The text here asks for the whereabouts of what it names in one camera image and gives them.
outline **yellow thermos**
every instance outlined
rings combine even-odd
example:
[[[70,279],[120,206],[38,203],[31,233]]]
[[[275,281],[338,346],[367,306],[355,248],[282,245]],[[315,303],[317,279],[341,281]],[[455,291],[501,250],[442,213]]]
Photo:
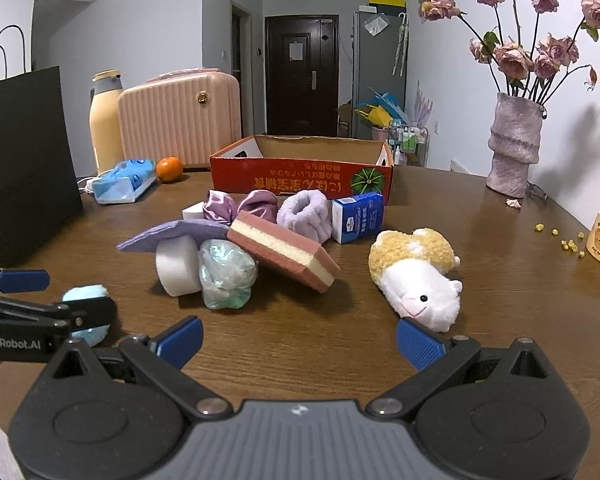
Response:
[[[107,70],[93,76],[89,127],[98,174],[111,170],[125,160],[118,117],[120,94],[120,70]]]

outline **sponge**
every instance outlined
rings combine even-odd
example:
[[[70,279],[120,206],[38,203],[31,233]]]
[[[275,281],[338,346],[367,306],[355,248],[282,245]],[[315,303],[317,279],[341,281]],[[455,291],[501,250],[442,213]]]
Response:
[[[318,242],[246,211],[238,213],[227,237],[257,260],[321,293],[329,290],[340,273]]]

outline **fluffy lavender scrunchie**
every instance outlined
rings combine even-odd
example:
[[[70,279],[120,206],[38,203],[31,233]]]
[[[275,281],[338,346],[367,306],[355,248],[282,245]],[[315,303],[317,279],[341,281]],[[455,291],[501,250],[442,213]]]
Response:
[[[329,201],[317,189],[301,191],[280,207],[278,224],[323,244],[331,237]]]

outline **blue tissue pack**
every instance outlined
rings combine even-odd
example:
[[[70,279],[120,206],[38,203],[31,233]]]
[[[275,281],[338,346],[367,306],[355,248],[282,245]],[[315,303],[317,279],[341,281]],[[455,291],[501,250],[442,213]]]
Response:
[[[152,160],[123,160],[93,181],[93,195],[99,204],[133,203],[155,179],[155,163]]]
[[[384,197],[381,193],[339,198],[331,205],[331,237],[339,244],[348,244],[382,230]]]

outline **tangerine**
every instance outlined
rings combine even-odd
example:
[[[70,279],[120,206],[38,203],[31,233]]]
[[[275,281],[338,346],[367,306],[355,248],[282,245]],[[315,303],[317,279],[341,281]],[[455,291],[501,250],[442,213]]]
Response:
[[[184,166],[177,156],[168,156],[155,167],[155,174],[161,182],[174,182],[182,176],[183,171]]]

